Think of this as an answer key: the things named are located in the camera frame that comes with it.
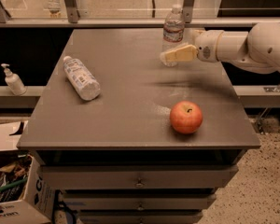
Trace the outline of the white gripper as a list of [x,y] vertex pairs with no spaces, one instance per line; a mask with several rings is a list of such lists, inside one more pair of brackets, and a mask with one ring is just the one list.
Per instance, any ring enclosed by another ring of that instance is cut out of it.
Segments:
[[223,34],[223,30],[195,30],[194,46],[182,44],[174,49],[168,49],[161,53],[160,59],[164,63],[189,62],[196,57],[202,62],[216,63],[217,43]]

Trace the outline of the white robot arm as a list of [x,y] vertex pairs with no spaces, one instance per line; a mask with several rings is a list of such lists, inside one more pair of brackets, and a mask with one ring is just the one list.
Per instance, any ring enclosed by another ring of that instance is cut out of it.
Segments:
[[193,43],[163,51],[164,64],[224,62],[257,74],[280,73],[280,23],[258,23],[249,32],[196,30]]

